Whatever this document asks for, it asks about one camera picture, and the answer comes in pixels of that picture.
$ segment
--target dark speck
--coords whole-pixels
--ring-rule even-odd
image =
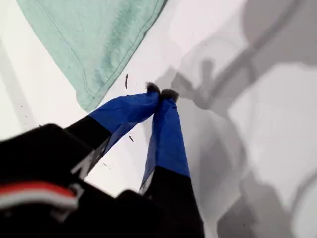
[[[103,163],[104,164],[104,166],[106,166],[109,170],[111,170],[111,168],[110,167],[108,167],[105,163]]]
[[[132,140],[132,142],[134,142],[134,140],[132,139],[132,137],[129,135],[130,140]]]
[[[125,76],[125,89],[128,89],[128,74]]]

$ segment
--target green cloth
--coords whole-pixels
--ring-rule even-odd
[[[17,2],[87,112],[98,106],[119,77],[165,4],[165,0]]]

